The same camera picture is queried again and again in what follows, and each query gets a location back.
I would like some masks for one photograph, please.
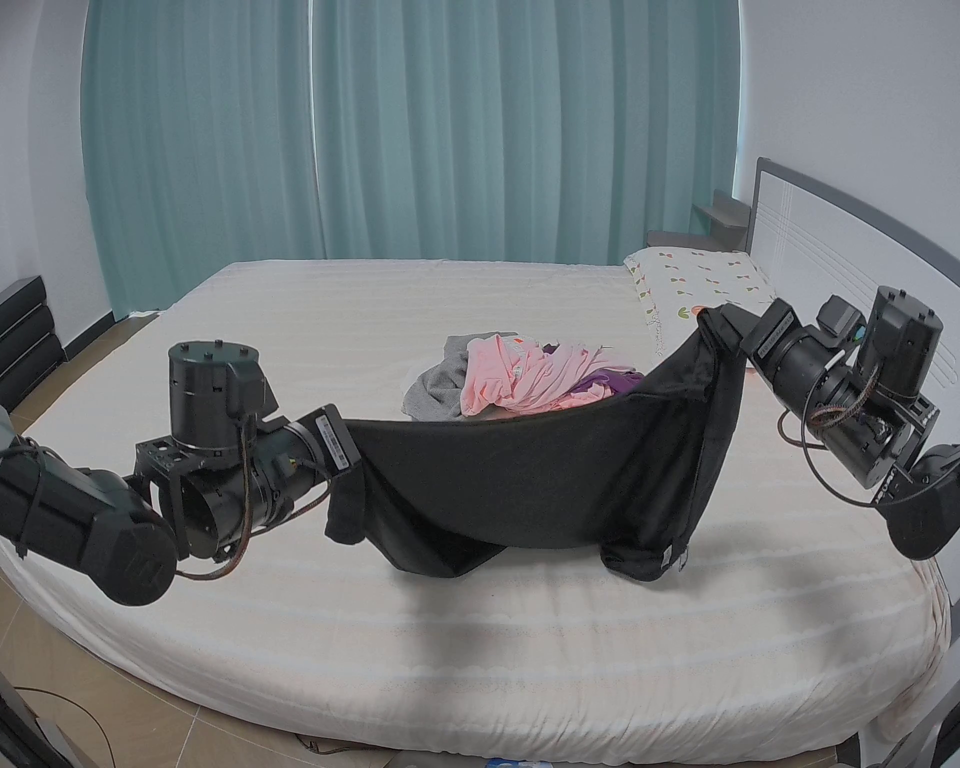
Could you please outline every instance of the pillow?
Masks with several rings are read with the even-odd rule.
[[[623,263],[633,275],[647,323],[656,327],[660,358],[693,333],[701,309],[729,301],[762,315],[774,300],[770,285],[743,252],[645,248]]]

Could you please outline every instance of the teal curtain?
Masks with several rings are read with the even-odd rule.
[[[314,0],[327,258],[615,264],[730,192],[736,0]]]
[[[90,0],[81,129],[114,313],[323,257],[307,0]]]

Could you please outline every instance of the tiled floor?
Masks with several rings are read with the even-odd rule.
[[[70,384],[151,319],[131,318],[116,324],[54,371],[13,412],[14,427],[29,431]],[[382,768],[393,756],[386,750],[317,756],[291,733],[198,707],[139,681],[95,658],[43,621],[5,578],[0,581],[0,673],[13,685],[52,690],[89,709],[107,732],[118,768]],[[106,742],[85,714],[50,696],[23,696],[37,714],[56,720],[99,766],[109,768]],[[344,745],[320,744],[321,749],[340,746]],[[833,749],[826,749],[763,765],[828,768],[835,762]]]

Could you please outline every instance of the fitted sheet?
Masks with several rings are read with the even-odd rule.
[[[169,432],[166,350],[198,338],[259,348],[291,419],[327,402],[403,419],[410,371],[447,335],[497,329],[610,345],[641,370],[654,356],[623,267],[236,264],[85,374],[30,434],[75,466],[129,473],[133,445]],[[5,542],[0,564],[98,656],[287,731],[612,765],[773,759],[875,717],[899,737],[948,645],[942,580],[896,552],[879,515],[817,485],[778,438],[779,412],[748,373],[686,567],[653,584],[608,572],[593,547],[507,550],[452,581],[401,573],[368,542],[325,539],[324,507],[255,540],[230,577],[176,580],[144,608],[39,557],[20,562]],[[852,490],[831,457],[817,460]]]

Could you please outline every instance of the purple clothing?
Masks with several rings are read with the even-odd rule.
[[[630,392],[641,381],[643,381],[643,374],[637,371],[623,372],[601,368],[580,379],[577,386],[570,392],[572,394],[586,392],[591,384],[606,384],[615,395],[622,395],[625,392]]]

